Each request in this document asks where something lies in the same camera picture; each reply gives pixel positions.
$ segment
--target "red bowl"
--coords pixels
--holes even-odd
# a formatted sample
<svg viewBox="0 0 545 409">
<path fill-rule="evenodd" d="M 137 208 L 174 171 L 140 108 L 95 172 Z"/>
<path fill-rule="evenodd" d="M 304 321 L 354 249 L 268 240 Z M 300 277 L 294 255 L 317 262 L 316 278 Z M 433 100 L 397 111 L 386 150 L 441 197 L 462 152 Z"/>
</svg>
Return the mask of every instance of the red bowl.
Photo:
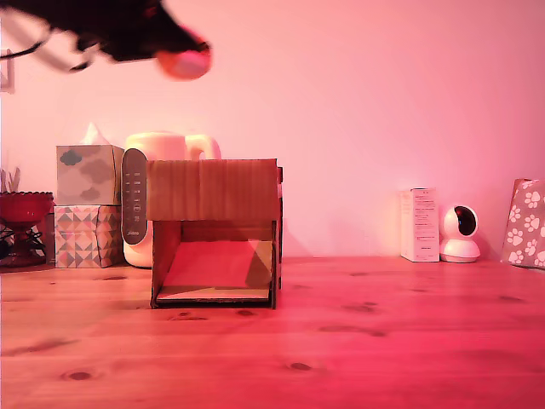
<svg viewBox="0 0 545 409">
<path fill-rule="evenodd" d="M 8 228 L 34 226 L 51 211 L 51 192 L 0 193 L 0 217 Z"/>
</svg>

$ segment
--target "table surface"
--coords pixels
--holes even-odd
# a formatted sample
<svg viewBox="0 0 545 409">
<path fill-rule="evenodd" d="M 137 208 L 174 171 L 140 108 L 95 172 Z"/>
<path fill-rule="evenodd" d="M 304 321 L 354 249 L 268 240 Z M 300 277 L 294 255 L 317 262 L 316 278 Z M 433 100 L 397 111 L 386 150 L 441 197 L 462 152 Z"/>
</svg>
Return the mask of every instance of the table surface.
<svg viewBox="0 0 545 409">
<path fill-rule="evenodd" d="M 284 260 L 278 309 L 149 308 L 151 271 L 4 270 L 2 407 L 545 407 L 545 274 Z"/>
</svg>

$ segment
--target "cloud patterned tissue box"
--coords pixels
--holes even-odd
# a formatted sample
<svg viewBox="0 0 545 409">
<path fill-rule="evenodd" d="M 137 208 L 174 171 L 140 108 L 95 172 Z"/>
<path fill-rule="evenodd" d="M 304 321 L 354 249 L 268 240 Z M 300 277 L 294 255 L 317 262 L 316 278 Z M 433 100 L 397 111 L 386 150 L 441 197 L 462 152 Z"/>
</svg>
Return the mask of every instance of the cloud patterned tissue box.
<svg viewBox="0 0 545 409">
<path fill-rule="evenodd" d="M 120 205 L 124 150 L 112 145 L 57 147 L 58 205 Z"/>
<path fill-rule="evenodd" d="M 124 261 L 121 206 L 55 206 L 55 266 L 105 268 Z"/>
</svg>

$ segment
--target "kettle handle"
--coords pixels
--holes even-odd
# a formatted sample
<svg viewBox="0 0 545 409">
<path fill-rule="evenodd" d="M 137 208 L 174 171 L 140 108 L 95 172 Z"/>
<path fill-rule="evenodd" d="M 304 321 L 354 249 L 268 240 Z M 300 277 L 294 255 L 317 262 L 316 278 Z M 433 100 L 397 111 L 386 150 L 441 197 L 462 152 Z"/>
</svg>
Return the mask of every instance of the kettle handle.
<svg viewBox="0 0 545 409">
<path fill-rule="evenodd" d="M 218 145 L 218 142 L 210 136 L 186 136 L 186 145 L 191 160 L 199 160 L 201 153 L 204 153 L 204 158 L 206 159 L 221 159 L 220 146 Z"/>
</svg>

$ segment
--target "white security camera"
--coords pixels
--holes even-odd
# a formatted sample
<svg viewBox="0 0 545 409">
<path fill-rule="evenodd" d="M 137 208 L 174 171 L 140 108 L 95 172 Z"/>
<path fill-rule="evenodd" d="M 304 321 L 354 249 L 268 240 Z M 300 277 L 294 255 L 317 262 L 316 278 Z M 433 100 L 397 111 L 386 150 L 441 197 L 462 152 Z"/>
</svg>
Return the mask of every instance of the white security camera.
<svg viewBox="0 0 545 409">
<path fill-rule="evenodd" d="M 475 210 L 467 206 L 450 207 L 443 222 L 443 240 L 439 247 L 441 260 L 446 262 L 474 262 L 480 256 L 477 244 L 471 239 L 479 228 Z"/>
</svg>

